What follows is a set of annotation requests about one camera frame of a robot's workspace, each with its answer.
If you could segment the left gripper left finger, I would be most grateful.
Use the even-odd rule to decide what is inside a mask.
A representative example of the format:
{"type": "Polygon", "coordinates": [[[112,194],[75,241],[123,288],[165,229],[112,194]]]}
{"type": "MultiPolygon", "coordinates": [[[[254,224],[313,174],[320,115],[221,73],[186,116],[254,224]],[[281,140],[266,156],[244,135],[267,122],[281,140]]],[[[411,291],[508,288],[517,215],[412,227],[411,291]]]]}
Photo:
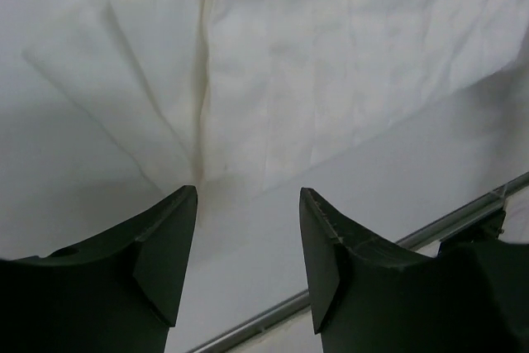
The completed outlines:
{"type": "Polygon", "coordinates": [[[1,263],[4,352],[162,352],[175,326],[198,192],[46,257],[1,263]]]}

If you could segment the white pleated skirt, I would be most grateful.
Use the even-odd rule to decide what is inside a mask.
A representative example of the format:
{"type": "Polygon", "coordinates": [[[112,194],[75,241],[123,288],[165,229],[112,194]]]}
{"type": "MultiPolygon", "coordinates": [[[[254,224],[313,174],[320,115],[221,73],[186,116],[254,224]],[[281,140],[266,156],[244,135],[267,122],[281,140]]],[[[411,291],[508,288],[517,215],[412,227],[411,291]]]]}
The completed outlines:
{"type": "Polygon", "coordinates": [[[161,192],[253,195],[514,64],[528,0],[86,0],[26,50],[161,192]]]}

